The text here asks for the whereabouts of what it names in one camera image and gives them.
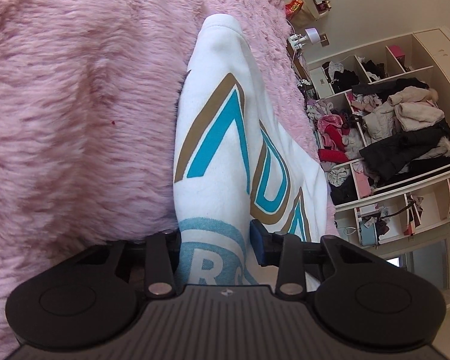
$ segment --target red garment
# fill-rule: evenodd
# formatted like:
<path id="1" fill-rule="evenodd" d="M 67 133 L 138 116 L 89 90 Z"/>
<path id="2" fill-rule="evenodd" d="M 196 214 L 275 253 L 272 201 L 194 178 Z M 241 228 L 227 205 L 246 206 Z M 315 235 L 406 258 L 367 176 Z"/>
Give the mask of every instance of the red garment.
<path id="1" fill-rule="evenodd" d="M 318 158 L 323 162 L 335 162 L 336 164 L 343 164 L 350 161 L 345 153 L 339 150 L 319 149 Z"/>
<path id="2" fill-rule="evenodd" d="M 325 128 L 325 134 L 328 134 L 331 140 L 334 141 L 335 145 L 337 145 L 338 150 L 341 150 L 342 152 L 345 151 L 345 145 L 342 142 L 342 134 L 341 131 L 337 129 L 337 127 L 329 124 Z"/>

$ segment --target pink faux fur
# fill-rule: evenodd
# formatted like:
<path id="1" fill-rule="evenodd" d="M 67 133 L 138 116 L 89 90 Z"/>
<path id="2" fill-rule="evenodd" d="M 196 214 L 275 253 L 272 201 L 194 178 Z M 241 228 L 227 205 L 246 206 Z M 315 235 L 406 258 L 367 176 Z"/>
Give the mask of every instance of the pink faux fur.
<path id="1" fill-rule="evenodd" d="M 240 21 L 279 120 L 317 160 L 282 0 L 0 0 L 0 360 L 19 283 L 176 226 L 176 102 L 211 12 Z"/>

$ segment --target black jacket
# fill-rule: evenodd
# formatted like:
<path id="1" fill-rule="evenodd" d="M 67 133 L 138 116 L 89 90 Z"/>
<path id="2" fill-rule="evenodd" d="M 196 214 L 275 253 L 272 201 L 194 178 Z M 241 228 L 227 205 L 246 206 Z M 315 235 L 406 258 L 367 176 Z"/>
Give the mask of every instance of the black jacket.
<path id="1" fill-rule="evenodd" d="M 359 84 L 352 87 L 353 93 L 356 95 L 374 95 L 382 100 L 382 103 L 386 102 L 388 96 L 394 95 L 397 92 L 403 91 L 409 86 L 414 86 L 416 88 L 428 89 L 429 86 L 417 80 L 416 78 L 411 79 L 398 79 L 396 81 L 379 82 L 377 84 Z"/>
<path id="2" fill-rule="evenodd" d="M 437 147 L 441 137 L 450 139 L 450 127 L 445 119 L 431 127 L 406 131 L 372 143 L 360 150 L 370 169 L 381 180 L 389 180 L 410 161 Z"/>

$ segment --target snack bag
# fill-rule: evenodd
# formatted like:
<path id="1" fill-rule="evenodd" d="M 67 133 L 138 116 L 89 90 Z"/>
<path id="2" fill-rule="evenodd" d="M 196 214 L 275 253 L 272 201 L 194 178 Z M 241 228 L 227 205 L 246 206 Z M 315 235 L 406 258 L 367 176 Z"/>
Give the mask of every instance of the snack bag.
<path id="1" fill-rule="evenodd" d="M 292 0 L 289 4 L 285 5 L 286 18 L 291 20 L 291 18 L 302 8 L 302 5 L 302 0 Z"/>

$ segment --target fur trim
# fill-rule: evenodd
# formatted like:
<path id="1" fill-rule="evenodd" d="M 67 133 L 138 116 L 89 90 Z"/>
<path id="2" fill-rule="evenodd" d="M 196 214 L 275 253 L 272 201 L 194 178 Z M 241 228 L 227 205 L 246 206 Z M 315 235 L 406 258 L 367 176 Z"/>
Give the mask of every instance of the fur trim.
<path id="1" fill-rule="evenodd" d="M 349 160 L 356 160 L 360 158 L 360 150 L 362 150 L 365 145 L 360 137 L 358 130 L 352 128 L 348 135 L 342 137 L 342 142 L 345 147 L 345 155 Z"/>
<path id="2" fill-rule="evenodd" d="M 450 157 L 450 140 L 448 140 L 446 137 L 441 137 L 437 146 L 443 147 L 446 150 L 444 154 L 445 157 Z"/>
<path id="3" fill-rule="evenodd" d="M 427 100 L 431 100 L 434 103 L 438 102 L 438 92 L 432 88 L 430 88 L 429 91 L 430 91 L 430 95 L 427 98 Z"/>

